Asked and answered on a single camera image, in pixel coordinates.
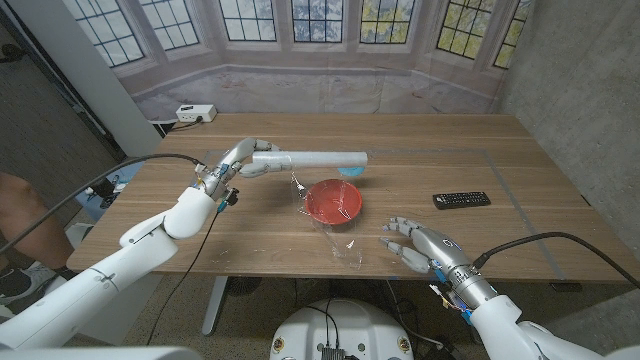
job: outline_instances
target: plastic bag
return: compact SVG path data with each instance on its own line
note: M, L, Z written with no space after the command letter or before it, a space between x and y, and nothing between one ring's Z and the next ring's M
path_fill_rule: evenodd
M291 192L295 216L310 225L344 264L359 269L362 249L356 242L362 218L362 196L352 184L322 178L312 172L292 172Z

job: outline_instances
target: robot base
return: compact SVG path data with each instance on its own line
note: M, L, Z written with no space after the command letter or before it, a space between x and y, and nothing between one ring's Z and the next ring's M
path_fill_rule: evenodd
M311 304L326 310L327 300ZM325 314L305 307L285 320L273 336L271 360L358 359L413 360L407 333L395 319L380 309L353 299L332 299L328 313L338 327L336 331ZM329 322L329 344L327 323Z

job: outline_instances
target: table surface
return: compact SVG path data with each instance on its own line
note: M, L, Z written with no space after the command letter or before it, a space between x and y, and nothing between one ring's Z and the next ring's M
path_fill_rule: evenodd
M440 230L470 259L494 246L545 231L575 234L598 247L635 277L640 262L513 116L218 114L212 123L169 134L158 153L199 159L245 137L290 151L366 151L369 165L358 177L342 177L362 193L357 226L340 233L315 230L297 211L291 173L236 176L239 202L213 226L192 273L242 276L421 278L378 239L391 216L405 216ZM335 169L296 171L303 185L341 178ZM85 269L119 249L133 225L172 207L194 177L179 159L147 161L69 259ZM432 195L485 191L486 207L437 210ZM179 252L157 272L182 273L194 259L208 226L178 241ZM334 257L328 240L355 240L346 258ZM356 250L361 263L355 266ZM565 239L525 244L494 255L483 268L489 279L617 282L622 276L585 248Z

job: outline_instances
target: metal table leg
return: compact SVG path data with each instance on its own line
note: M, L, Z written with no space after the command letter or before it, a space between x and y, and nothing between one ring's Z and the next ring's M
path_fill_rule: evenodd
M220 314L220 310L222 310L222 299L228 279L228 276L216 276L216 281L213 283L209 306L207 306L207 313L204 316L204 323L202 324L202 334L205 336L213 335L218 315Z

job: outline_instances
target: black remote control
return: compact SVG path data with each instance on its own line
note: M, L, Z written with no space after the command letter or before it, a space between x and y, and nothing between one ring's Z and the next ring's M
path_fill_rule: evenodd
M491 200L484 192L451 193L433 195L433 203L438 210L486 206Z

